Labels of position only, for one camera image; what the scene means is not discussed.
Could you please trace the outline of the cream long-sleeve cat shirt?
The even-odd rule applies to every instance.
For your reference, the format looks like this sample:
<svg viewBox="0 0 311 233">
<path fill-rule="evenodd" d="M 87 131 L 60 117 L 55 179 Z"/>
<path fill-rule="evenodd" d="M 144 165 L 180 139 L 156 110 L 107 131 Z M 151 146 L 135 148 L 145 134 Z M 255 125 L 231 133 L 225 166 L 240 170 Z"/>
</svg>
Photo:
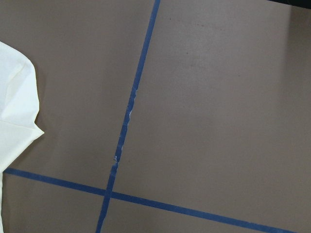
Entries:
<svg viewBox="0 0 311 233">
<path fill-rule="evenodd" d="M 3 172 L 43 131 L 35 68 L 21 52 L 0 44 L 0 170 Z"/>
</svg>

